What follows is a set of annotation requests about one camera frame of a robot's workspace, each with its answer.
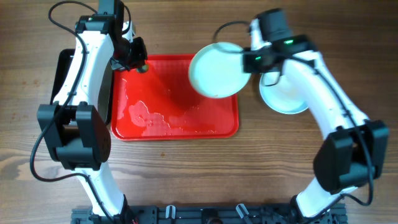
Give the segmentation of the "yellow green sponge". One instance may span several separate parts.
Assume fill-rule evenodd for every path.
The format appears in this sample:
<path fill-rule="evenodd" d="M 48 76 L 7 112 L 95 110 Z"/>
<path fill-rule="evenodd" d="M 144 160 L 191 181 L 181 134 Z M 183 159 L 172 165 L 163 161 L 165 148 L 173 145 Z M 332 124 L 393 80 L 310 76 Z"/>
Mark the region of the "yellow green sponge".
<path fill-rule="evenodd" d="M 149 66 L 147 64 L 136 68 L 136 72 L 138 72 L 138 73 L 146 73 L 148 70 L 149 70 Z"/>

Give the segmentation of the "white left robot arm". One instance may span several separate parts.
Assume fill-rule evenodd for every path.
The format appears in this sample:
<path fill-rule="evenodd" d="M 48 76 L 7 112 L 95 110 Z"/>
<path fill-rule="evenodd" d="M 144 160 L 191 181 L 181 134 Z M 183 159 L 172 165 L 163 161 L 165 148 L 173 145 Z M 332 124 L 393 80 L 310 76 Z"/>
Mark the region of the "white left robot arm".
<path fill-rule="evenodd" d="M 106 73 L 147 70 L 146 47 L 121 1 L 100 1 L 71 33 L 76 38 L 72 62 L 64 81 L 54 85 L 51 102 L 38 108 L 37 140 L 46 143 L 50 157 L 62 164 L 68 177 L 80 180 L 92 203 L 86 221 L 134 223 L 109 168 L 111 137 L 98 104 Z"/>

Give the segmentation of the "white plate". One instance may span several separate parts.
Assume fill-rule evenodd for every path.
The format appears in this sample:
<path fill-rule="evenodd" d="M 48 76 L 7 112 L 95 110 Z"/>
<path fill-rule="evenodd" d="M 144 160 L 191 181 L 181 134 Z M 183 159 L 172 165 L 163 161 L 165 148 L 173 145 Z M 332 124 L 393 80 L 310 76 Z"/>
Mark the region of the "white plate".
<path fill-rule="evenodd" d="M 308 105 L 298 88 L 280 72 L 268 72 L 261 75 L 259 92 L 265 104 L 282 114 L 299 114 L 308 109 Z"/>
<path fill-rule="evenodd" d="M 208 98 L 226 98 L 242 90 L 251 74 L 243 72 L 242 47 L 220 42 L 197 52 L 188 68 L 192 88 Z"/>

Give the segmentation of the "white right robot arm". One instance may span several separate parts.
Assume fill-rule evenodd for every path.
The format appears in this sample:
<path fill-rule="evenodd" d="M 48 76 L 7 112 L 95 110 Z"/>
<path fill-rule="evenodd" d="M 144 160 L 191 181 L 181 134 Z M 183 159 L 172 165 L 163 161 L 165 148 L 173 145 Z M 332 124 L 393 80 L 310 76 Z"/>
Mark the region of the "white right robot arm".
<path fill-rule="evenodd" d="M 292 82 L 308 105 L 323 136 L 313 160 L 314 179 L 290 201 L 289 222 L 320 219 L 343 198 L 368 187 L 369 205 L 374 181 L 382 174 L 389 138 L 388 127 L 371 120 L 346 95 L 308 36 L 294 35 L 282 9 L 258 14 L 248 22 L 251 44 L 241 49 L 243 70 L 277 70 Z"/>

